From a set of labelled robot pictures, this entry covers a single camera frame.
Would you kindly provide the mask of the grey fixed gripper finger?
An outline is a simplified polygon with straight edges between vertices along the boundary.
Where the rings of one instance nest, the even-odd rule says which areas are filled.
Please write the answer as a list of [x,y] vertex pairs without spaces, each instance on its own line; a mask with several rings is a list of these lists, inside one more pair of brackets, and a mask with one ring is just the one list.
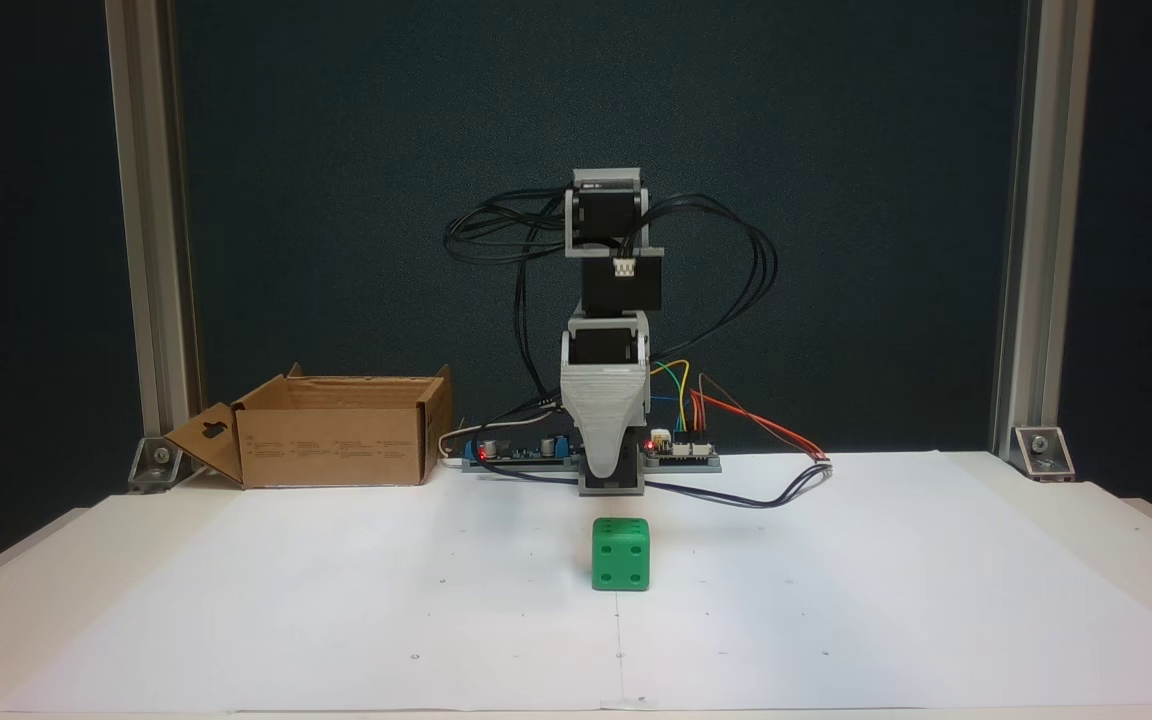
[[643,483],[650,404],[644,365],[563,365],[561,397],[579,430],[582,483]]

